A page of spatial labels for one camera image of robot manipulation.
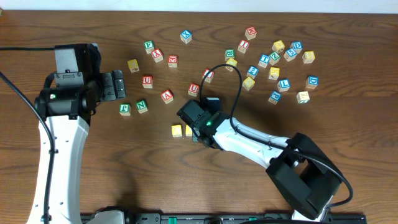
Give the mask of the yellow O block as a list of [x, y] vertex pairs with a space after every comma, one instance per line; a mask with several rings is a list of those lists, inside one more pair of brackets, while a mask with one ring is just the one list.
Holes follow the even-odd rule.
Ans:
[[186, 137], [192, 137], [193, 136], [193, 131], [189, 125], [185, 126], [185, 135]]

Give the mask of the yellow C block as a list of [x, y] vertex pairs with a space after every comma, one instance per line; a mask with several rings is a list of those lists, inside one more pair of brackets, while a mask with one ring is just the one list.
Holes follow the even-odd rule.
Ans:
[[173, 125], [171, 127], [171, 130], [172, 130], [172, 136], [174, 138], [182, 137], [182, 125], [181, 124]]

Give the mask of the blue L block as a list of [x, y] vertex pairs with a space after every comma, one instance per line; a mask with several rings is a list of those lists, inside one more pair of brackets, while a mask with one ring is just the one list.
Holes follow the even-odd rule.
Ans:
[[290, 82], [286, 79], [281, 79], [277, 83], [277, 88], [279, 92], [287, 91], [290, 88]]

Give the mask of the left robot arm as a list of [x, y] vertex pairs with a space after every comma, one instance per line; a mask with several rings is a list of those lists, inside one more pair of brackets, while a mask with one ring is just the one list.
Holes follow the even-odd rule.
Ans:
[[57, 45], [56, 72], [35, 99], [40, 159], [29, 223], [81, 223], [81, 158], [91, 117], [126, 97], [121, 70], [101, 72], [97, 44]]

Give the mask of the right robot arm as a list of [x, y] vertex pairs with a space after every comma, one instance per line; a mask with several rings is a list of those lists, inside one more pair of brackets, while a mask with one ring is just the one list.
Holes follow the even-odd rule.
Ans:
[[177, 112], [198, 142], [235, 152], [264, 167], [280, 194], [294, 209], [294, 217], [321, 221], [339, 189], [343, 175], [306, 135], [292, 138], [262, 133], [214, 109], [210, 102], [190, 100]]

